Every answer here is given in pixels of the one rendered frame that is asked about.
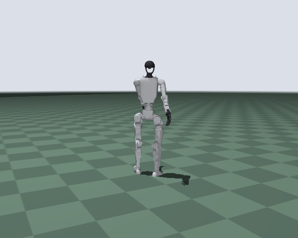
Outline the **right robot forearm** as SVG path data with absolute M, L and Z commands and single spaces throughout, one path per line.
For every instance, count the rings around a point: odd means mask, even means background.
M 169 109 L 169 101 L 168 101 L 168 95 L 166 95 L 166 100 L 163 100 L 163 107 L 164 107 L 164 111 L 165 111 L 165 114 L 167 113 L 167 109 Z

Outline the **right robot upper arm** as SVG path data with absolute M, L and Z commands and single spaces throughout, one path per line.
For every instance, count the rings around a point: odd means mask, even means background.
M 163 100 L 166 100 L 166 86 L 165 86 L 165 82 L 161 78 L 158 78 L 157 80 L 158 80 L 158 84 L 160 85 L 160 91 L 161 91 L 161 94 L 162 94 L 161 99 L 162 99 L 162 101 Z

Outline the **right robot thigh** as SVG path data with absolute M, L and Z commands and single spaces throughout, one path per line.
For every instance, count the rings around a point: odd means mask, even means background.
M 162 143 L 162 138 L 163 138 L 163 122 L 162 122 L 162 117 L 157 114 L 153 114 L 153 122 L 154 122 L 154 127 L 155 127 L 155 142 L 151 144 L 151 147 L 153 150 L 155 150 L 155 145 L 157 143 Z

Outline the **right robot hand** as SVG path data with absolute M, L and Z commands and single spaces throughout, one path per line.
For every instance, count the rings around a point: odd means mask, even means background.
M 167 111 L 167 113 L 166 113 L 166 116 L 167 116 L 166 126 L 168 126 L 170 124 L 170 122 L 171 122 L 171 113 L 170 113 L 170 110 L 169 109 L 167 109 L 166 111 Z

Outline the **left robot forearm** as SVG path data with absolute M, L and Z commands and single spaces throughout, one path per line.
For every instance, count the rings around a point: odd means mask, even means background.
M 139 97 L 139 96 L 138 96 L 138 99 L 140 100 L 141 107 L 142 107 L 142 106 L 144 106 L 144 107 L 145 107 L 146 103 L 143 103 L 143 102 L 142 102 L 142 99 L 141 99 L 141 97 Z

